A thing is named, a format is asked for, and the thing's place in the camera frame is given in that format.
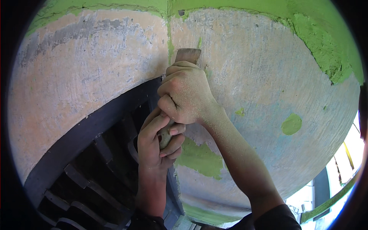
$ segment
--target black sleeve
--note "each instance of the black sleeve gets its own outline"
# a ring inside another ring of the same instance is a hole
[[[287,205],[279,205],[264,213],[254,222],[255,230],[285,229],[301,230]]]
[[[161,217],[149,216],[139,209],[134,211],[130,220],[128,230],[167,230]]]
[[[279,205],[264,213],[253,221],[252,214],[245,216],[241,221],[228,230],[301,230],[287,205]]]

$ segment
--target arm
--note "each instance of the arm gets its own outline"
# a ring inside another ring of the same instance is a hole
[[[158,106],[175,122],[198,122],[208,130],[236,185],[248,196],[254,219],[283,204],[266,166],[213,98],[204,71],[180,61],[166,76],[158,89]]]
[[[150,216],[163,217],[166,205],[166,174],[175,159],[181,154],[184,142],[184,124],[170,128],[173,136],[166,148],[160,151],[157,132],[165,127],[170,118],[161,114],[157,107],[147,117],[138,135],[138,192],[136,207]]]

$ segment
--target curved concrete surface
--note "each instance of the curved concrete surface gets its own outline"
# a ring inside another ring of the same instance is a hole
[[[331,85],[305,43],[266,16],[207,9],[186,17],[169,17],[167,24],[147,12],[84,10],[23,40],[8,101],[11,150],[22,183],[74,125],[163,74],[168,56],[173,62],[177,49],[197,47],[200,40],[199,66],[212,93],[264,160],[281,196],[287,198],[323,169],[358,108],[354,73]],[[288,129],[290,122],[296,130]],[[211,224],[243,217],[249,201],[213,139],[196,124],[188,125],[185,135],[176,171],[186,213]],[[204,163],[193,166],[186,157],[198,148]]]

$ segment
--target wooden handle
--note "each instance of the wooden handle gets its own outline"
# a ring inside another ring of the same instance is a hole
[[[181,48],[178,49],[178,53],[176,54],[175,62],[178,61],[188,61],[190,63],[196,64],[201,54],[200,49],[193,49],[193,48]],[[160,141],[160,150],[166,148],[169,144],[172,136],[169,133],[169,128],[173,126],[175,122],[170,120],[169,123],[163,127],[160,131],[158,131],[157,135],[161,136]]]

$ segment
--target fingernail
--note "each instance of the fingernail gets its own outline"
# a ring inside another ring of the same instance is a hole
[[[178,134],[178,131],[177,130],[170,130],[170,135],[171,136],[174,136],[176,134]]]

